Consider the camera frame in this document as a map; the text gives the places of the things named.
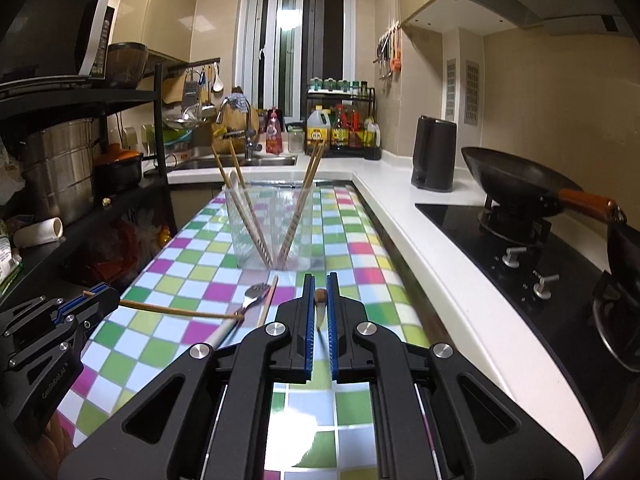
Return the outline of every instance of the gas stove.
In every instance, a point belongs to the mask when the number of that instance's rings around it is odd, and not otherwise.
[[[604,312],[600,305],[610,276],[550,232],[548,220],[516,219],[490,202],[416,207],[527,323],[573,389],[603,454],[609,452],[640,404],[640,374],[615,358],[600,335],[603,323],[612,330],[609,318],[599,316],[598,326],[594,316]],[[614,295],[606,312],[615,302]]]

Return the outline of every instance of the white sink counter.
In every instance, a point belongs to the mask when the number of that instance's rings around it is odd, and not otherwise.
[[[247,180],[302,180],[308,161],[304,155],[295,166],[244,168],[242,173]],[[168,179],[169,184],[222,181],[217,169],[173,171]],[[470,174],[456,170],[452,193],[418,190],[410,183],[410,159],[385,153],[378,162],[323,159],[316,179],[353,182],[412,269],[456,347],[574,453],[588,476],[602,454],[564,376],[501,293],[415,208],[415,203],[484,204],[486,196]],[[568,231],[575,238],[581,228],[569,219],[563,222],[571,224]],[[597,241],[595,246],[593,252],[599,254]],[[603,267],[596,259],[592,258],[594,263]]]

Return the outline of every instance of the stove knob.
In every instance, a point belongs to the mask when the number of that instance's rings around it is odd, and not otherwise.
[[[502,257],[502,262],[511,269],[517,269],[520,266],[518,255],[526,252],[526,247],[509,247],[507,253]]]
[[[548,284],[556,282],[560,279],[560,274],[554,274],[553,276],[540,276],[540,281],[533,286],[533,292],[541,300],[548,300],[551,298],[551,291]]]

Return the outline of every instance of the chopstick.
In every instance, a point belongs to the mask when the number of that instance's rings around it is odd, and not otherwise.
[[[273,295],[276,292],[276,286],[278,285],[278,277],[274,276],[273,281],[271,282],[271,287],[267,292],[266,297],[264,298],[264,304],[262,305],[262,311],[260,312],[260,317],[258,318],[258,325],[264,325],[264,322],[267,319],[267,315],[269,313],[269,307],[271,306],[271,301],[273,301]]]
[[[265,252],[265,248],[262,247],[262,245],[260,244],[260,240],[256,239],[255,234],[252,231],[251,226],[249,224],[249,221],[246,218],[246,216],[244,215],[244,210],[242,209],[242,204],[238,200],[238,195],[236,194],[236,191],[234,190],[233,186],[231,185],[231,182],[229,181],[229,177],[226,176],[225,168],[222,166],[222,162],[220,162],[220,157],[218,156],[218,152],[216,151],[213,143],[211,143],[211,149],[213,151],[213,156],[216,158],[216,164],[218,165],[218,169],[220,170],[220,174],[222,175],[222,180],[225,181],[225,186],[230,191],[231,199],[234,201],[234,205],[236,206],[236,209],[238,210],[238,214],[240,215],[240,218],[242,219],[242,223],[244,224],[244,227],[246,228],[247,232],[249,233],[249,237],[251,238],[251,241],[254,243],[254,246],[257,249],[258,254],[260,255],[264,265],[267,268],[269,268],[270,264],[269,264],[269,259],[267,257],[267,254]]]
[[[278,255],[278,264],[284,267],[284,264],[287,261],[287,257],[289,256],[289,251],[291,250],[291,245],[293,243],[293,238],[296,235],[296,230],[298,228],[298,224],[300,224],[300,219],[302,218],[302,212],[305,208],[306,199],[310,192],[310,186],[313,184],[314,178],[316,177],[316,172],[318,171],[318,165],[320,164],[320,160],[322,159],[322,154],[324,153],[324,149],[326,147],[326,139],[322,142],[322,145],[318,150],[314,147],[314,151],[312,153],[312,159],[309,161],[309,166],[306,168],[305,179],[302,182],[302,190],[300,192],[300,196],[298,197],[298,202],[296,203],[296,209],[293,213],[293,218],[289,224],[289,229],[287,230],[287,234],[284,237],[284,241],[282,243],[282,247],[280,248],[280,254]]]
[[[271,255],[269,254],[269,248],[267,247],[267,242],[264,240],[264,233],[262,232],[262,227],[260,226],[260,222],[258,222],[258,217],[255,214],[254,204],[251,201],[251,196],[249,195],[249,190],[246,188],[246,184],[244,183],[244,177],[242,176],[242,171],[240,170],[240,163],[238,162],[238,157],[236,156],[236,150],[234,149],[234,144],[231,139],[228,140],[229,143],[229,151],[231,152],[231,158],[233,159],[234,166],[236,167],[236,173],[238,174],[238,180],[240,182],[240,186],[242,187],[242,191],[244,192],[244,198],[246,199],[246,204],[249,207],[249,213],[254,220],[255,230],[258,233],[258,238],[260,238],[260,243],[264,248],[264,252],[267,255],[268,267],[273,265],[273,261],[271,259]]]
[[[93,292],[85,290],[82,295],[90,298]],[[170,314],[171,316],[183,317],[207,317],[209,319],[244,319],[242,314],[214,314],[211,312],[192,312],[190,310],[181,310],[180,308],[172,308],[170,306],[159,306],[148,303],[139,303],[138,301],[120,300],[121,306],[128,306],[136,310],[144,310],[146,312],[157,312],[158,314]]]

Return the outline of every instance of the checkered tablecloth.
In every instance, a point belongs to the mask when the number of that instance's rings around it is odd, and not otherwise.
[[[338,274],[340,292],[361,301],[369,319],[400,339],[428,346],[414,309],[356,193],[348,187],[314,192],[312,273],[316,286]],[[162,250],[125,294],[198,312],[234,312],[244,291],[274,272],[238,269],[224,194],[212,200]],[[278,272],[277,306],[302,294],[304,272]],[[249,309],[227,339],[234,344],[256,327]],[[84,371],[60,404],[63,425],[77,446],[191,344],[204,341],[218,320],[162,316],[120,307],[84,349]],[[271,405],[265,478],[373,479],[376,447],[367,384],[336,384],[329,372],[326,326],[314,344],[312,379],[276,384]]]

